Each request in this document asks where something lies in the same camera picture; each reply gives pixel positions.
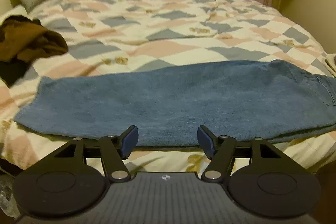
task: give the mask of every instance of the bed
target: bed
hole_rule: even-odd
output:
[[[34,133],[12,120],[33,100],[42,76],[57,79],[276,59],[313,74],[335,75],[333,65],[325,61],[328,55],[306,30],[252,0],[48,0],[29,17],[59,32],[69,52],[36,60],[11,88],[0,82],[1,158],[23,170],[70,140]],[[336,159],[336,132],[275,146],[315,172]],[[102,172],[99,159],[87,163]],[[125,160],[132,174],[140,170],[200,174],[208,163],[200,148],[188,147],[168,151],[138,147]],[[246,164],[248,159],[237,160],[233,171]]]

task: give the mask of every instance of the metal pivot screw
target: metal pivot screw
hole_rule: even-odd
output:
[[[219,179],[221,177],[221,173],[215,170],[210,170],[210,171],[205,172],[204,176],[207,179]]]
[[[112,174],[111,174],[112,178],[114,179],[125,179],[127,178],[128,176],[128,173],[126,171],[122,171],[122,170],[117,170],[117,171],[114,171]]]

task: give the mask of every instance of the circular disc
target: circular disc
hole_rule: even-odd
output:
[[[221,177],[221,173],[215,170],[205,172],[204,176],[208,179],[218,179]]]
[[[320,184],[311,174],[254,173],[253,165],[236,171],[228,190],[250,212],[266,217],[295,217],[308,212],[318,201]]]
[[[117,170],[117,171],[114,171],[111,174],[111,176],[114,179],[121,180],[121,179],[125,179],[128,176],[128,173],[126,171],[123,171],[123,170]]]
[[[26,214],[37,217],[64,217],[92,206],[105,190],[104,178],[89,166],[81,171],[23,172],[14,181],[17,205]]]

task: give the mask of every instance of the brown garment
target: brown garment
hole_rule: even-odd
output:
[[[0,61],[16,58],[32,63],[40,57],[61,55],[68,51],[64,38],[24,16],[11,16],[0,26]]]

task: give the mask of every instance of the plastic bag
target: plastic bag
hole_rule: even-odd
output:
[[[0,175],[0,208],[12,218],[18,218],[20,212],[13,196],[14,178],[9,175]]]

